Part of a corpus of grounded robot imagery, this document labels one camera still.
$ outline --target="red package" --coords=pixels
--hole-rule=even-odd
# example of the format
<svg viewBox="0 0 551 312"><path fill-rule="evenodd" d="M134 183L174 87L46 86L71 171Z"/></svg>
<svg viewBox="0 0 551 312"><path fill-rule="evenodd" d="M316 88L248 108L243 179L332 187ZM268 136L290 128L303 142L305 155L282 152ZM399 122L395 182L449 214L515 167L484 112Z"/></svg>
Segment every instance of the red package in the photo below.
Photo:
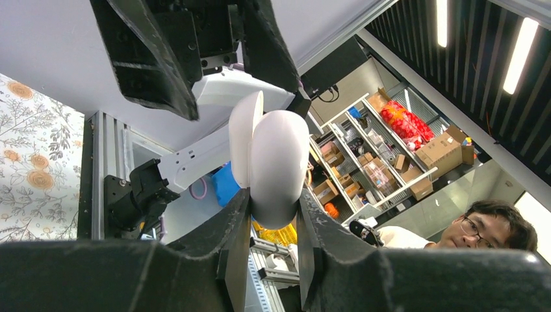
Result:
<svg viewBox="0 0 551 312"><path fill-rule="evenodd" d="M429 142L434 138L434 133L425 122L396 101L389 101L383 107L381 117L402 139L421 137L424 142Z"/></svg>

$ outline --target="white shirt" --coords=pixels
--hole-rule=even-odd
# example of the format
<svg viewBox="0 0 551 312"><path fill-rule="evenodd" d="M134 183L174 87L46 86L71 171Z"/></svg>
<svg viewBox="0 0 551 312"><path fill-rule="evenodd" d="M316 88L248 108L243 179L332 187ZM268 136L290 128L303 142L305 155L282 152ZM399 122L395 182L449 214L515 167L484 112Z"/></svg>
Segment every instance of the white shirt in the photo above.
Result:
<svg viewBox="0 0 551 312"><path fill-rule="evenodd" d="M377 230L381 240L388 248L418 248L423 249L434 244L421 236L399 226L385 226Z"/></svg>

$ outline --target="ceiling light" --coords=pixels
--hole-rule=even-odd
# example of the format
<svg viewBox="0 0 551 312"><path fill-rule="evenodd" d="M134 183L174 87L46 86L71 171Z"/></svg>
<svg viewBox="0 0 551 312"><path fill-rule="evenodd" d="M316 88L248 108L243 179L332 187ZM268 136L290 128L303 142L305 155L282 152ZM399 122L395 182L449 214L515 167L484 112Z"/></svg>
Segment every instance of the ceiling light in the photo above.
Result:
<svg viewBox="0 0 551 312"><path fill-rule="evenodd" d="M537 30L537 22L531 18L524 18L522 26L520 26L519 36L517 37L517 43L515 44L515 50L513 57L511 57L511 63L507 70L505 77L505 83L503 84L503 90L508 94L515 93L517 84L519 83L520 74L528 58L530 47L532 46L535 32Z"/></svg>
<svg viewBox="0 0 551 312"><path fill-rule="evenodd" d="M448 0L436 0L436 25L438 44L448 45Z"/></svg>
<svg viewBox="0 0 551 312"><path fill-rule="evenodd" d="M405 95L405 106L407 108L407 111L411 112L411 104L409 103L409 92L407 91L407 89L404 90L404 95Z"/></svg>

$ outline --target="eyeglasses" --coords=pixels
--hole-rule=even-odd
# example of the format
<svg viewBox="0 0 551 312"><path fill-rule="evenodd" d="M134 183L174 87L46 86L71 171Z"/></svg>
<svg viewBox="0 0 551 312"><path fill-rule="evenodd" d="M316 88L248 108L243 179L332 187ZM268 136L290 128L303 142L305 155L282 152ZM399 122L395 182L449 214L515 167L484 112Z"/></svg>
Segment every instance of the eyeglasses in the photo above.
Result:
<svg viewBox="0 0 551 312"><path fill-rule="evenodd" d="M489 241L486 239L483 239L482 236L480 236L480 232L478 231L478 226L471 221L469 218L465 217L463 221L461 222L461 229L467 234L468 236L478 236L478 241L476 242L476 247L480 249L491 249L494 248L494 245L492 245Z"/></svg>

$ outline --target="black hair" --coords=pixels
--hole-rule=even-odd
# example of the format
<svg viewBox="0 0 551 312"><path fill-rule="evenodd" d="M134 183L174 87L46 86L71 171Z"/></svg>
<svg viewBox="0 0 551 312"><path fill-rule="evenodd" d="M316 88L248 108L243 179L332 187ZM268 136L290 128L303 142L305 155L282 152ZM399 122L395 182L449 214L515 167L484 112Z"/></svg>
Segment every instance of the black hair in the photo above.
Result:
<svg viewBox="0 0 551 312"><path fill-rule="evenodd" d="M509 229L511 231L506 244L512 249L527 250L529 252L536 251L537 234L534 227L510 203L502 200L476 201L470 206L465 216L469 216L472 213L502 216L509 222Z"/></svg>

